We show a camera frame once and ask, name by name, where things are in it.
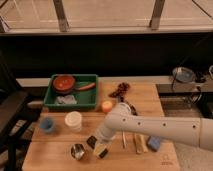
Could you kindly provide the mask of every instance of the green plastic bin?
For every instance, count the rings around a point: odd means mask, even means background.
[[[58,94],[52,89],[52,81],[60,74],[55,74],[51,77],[49,86],[44,98],[44,106],[49,110],[67,111],[67,110],[89,110],[94,109],[98,100],[98,76],[95,74],[70,74],[75,77],[75,87],[81,87],[90,83],[96,83],[96,86],[89,90],[76,91],[73,90],[70,94],[74,95],[77,104],[56,104],[55,100]]]

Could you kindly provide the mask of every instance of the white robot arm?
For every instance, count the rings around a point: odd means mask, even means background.
[[[134,116],[128,104],[118,103],[99,125],[95,137],[106,143],[117,131],[158,136],[213,151],[213,121],[210,119]]]

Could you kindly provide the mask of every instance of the white container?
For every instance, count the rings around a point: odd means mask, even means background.
[[[65,116],[65,124],[73,131],[80,132],[82,128],[82,115],[77,111],[68,113]]]

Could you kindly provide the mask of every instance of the gray cloth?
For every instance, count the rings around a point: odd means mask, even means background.
[[[57,96],[55,104],[77,104],[77,101],[73,95]]]

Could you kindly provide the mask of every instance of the orange bowl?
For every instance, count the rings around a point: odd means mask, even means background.
[[[59,94],[69,94],[74,85],[75,78],[72,75],[59,75],[52,82],[53,90]]]

